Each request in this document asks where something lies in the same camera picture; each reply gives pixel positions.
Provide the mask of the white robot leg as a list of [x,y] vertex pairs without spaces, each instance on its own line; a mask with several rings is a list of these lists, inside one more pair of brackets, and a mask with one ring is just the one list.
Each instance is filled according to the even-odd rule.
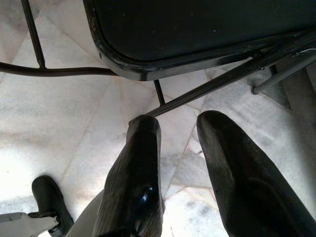
[[0,237],[38,237],[58,225],[58,215],[50,211],[0,214]]

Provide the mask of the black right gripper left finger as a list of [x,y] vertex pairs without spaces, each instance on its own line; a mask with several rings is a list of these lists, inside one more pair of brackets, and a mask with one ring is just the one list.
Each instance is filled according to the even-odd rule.
[[161,237],[161,130],[156,118],[129,122],[126,144],[110,169],[97,213],[97,237]]

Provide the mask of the black folding chair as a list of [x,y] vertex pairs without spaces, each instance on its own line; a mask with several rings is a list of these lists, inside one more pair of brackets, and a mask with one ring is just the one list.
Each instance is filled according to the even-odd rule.
[[241,65],[150,111],[156,117],[316,46],[316,0],[83,0],[102,59],[136,81]]

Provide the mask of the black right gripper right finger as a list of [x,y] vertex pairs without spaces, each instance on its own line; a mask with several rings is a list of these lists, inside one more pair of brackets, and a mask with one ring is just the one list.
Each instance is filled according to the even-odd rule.
[[205,111],[197,133],[229,237],[316,237],[316,221],[299,197],[232,119]]

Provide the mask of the grey white table leg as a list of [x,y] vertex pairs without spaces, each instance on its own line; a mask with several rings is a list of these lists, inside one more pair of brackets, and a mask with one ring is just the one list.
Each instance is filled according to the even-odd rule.
[[303,69],[304,67],[310,65],[316,61],[316,54],[306,55],[292,64],[286,66],[284,69],[282,69],[280,72],[273,75],[271,78],[266,80],[265,82],[259,84],[258,86],[255,86],[252,88],[251,93],[256,95],[259,94],[262,90],[277,84],[278,82],[286,79],[290,75],[296,73],[297,71]]

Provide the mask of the black metal table leg frame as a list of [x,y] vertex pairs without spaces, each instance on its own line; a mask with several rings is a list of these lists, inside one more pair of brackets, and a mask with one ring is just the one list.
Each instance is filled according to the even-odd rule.
[[40,39],[36,29],[35,21],[33,18],[32,10],[29,0],[21,0],[24,16],[27,22],[28,30],[30,33],[33,49],[35,52],[36,60],[39,65],[38,68],[23,67],[13,64],[0,62],[0,72],[7,74],[14,74],[28,77],[68,77],[68,76],[83,76],[83,75],[104,75],[104,76],[117,76],[115,72],[106,68],[98,67],[79,67],[79,68],[58,68],[49,69],[45,65],[45,58],[42,51]]

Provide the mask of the black robot foot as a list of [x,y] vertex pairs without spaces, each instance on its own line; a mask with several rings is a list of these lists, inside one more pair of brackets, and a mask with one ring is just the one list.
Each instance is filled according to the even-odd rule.
[[48,175],[39,176],[32,182],[32,192],[39,213],[56,217],[59,222],[56,227],[48,230],[51,237],[66,237],[74,221],[56,182]]

